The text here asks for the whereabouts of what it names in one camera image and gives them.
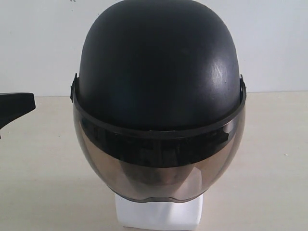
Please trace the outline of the black helmet with tinted visor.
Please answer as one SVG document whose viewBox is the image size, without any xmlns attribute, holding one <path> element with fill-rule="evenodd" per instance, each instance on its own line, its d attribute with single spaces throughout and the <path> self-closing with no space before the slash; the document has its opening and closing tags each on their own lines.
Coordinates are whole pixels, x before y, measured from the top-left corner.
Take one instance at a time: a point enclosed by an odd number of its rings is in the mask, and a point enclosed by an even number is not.
<svg viewBox="0 0 308 231">
<path fill-rule="evenodd" d="M 123 0 L 103 11 L 71 86 L 94 172 L 137 203 L 191 201 L 241 142 L 246 89 L 222 19 L 193 0 Z"/>
</svg>

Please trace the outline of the white mannequin head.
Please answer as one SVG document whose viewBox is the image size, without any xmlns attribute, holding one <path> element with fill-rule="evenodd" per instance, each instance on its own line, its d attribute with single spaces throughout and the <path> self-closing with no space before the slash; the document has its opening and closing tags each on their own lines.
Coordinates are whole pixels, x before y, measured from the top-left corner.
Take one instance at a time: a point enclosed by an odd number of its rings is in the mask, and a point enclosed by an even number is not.
<svg viewBox="0 0 308 231">
<path fill-rule="evenodd" d="M 200 223 L 203 196 L 185 202 L 136 203 L 115 196 L 118 222 L 123 227 L 157 231 L 193 231 Z"/>
</svg>

